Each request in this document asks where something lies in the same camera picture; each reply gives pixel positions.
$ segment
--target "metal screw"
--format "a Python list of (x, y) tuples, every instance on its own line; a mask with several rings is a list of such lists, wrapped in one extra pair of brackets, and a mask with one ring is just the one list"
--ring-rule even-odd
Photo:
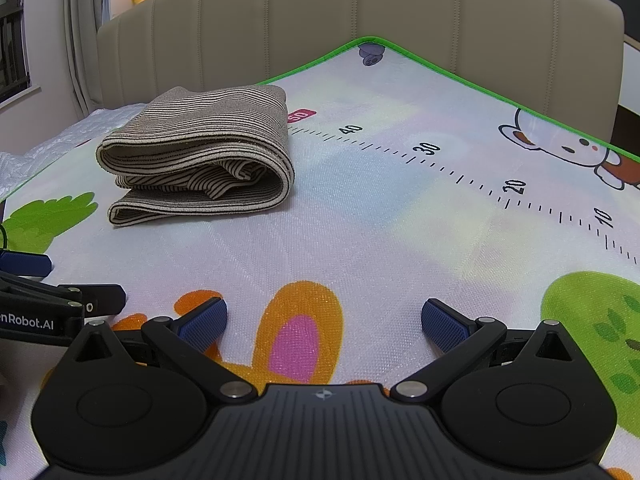
[(412, 399), (414, 397), (423, 396), (427, 390), (427, 385), (420, 381), (402, 381), (398, 386), (396, 386), (396, 392), (403, 397), (409, 397)]
[(232, 399), (245, 397), (253, 391), (249, 383), (244, 381), (229, 381), (220, 386), (220, 393)]

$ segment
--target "folded towel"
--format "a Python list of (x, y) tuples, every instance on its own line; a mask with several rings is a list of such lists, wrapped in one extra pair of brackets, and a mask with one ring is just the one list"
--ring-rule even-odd
[(131, 190), (111, 205), (109, 220), (122, 226), (274, 207), (294, 179), (287, 141), (282, 88), (173, 88), (98, 146), (98, 164)]

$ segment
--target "bed headboard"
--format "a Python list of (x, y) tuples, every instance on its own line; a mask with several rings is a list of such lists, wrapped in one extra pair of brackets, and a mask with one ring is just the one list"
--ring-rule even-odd
[(104, 105), (260, 82), (363, 36), (610, 139), (623, 17), (609, 0), (146, 0), (98, 33)]

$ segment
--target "pink petal print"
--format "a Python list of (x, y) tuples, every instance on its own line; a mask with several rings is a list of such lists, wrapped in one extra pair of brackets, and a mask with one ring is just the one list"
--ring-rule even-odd
[(318, 362), (318, 327), (311, 316), (289, 319), (276, 336), (269, 370), (300, 383), (308, 383)]

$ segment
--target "blue gripper pad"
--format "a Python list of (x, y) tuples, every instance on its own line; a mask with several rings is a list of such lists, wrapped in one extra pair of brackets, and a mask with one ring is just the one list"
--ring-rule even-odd
[(46, 278), (51, 272), (51, 260), (46, 254), (0, 250), (0, 270), (15, 276)]
[(204, 352), (226, 328), (226, 303), (211, 298), (172, 322), (177, 336), (199, 352)]
[(476, 323), (439, 300), (422, 306), (422, 332), (442, 351), (448, 352), (476, 330)]

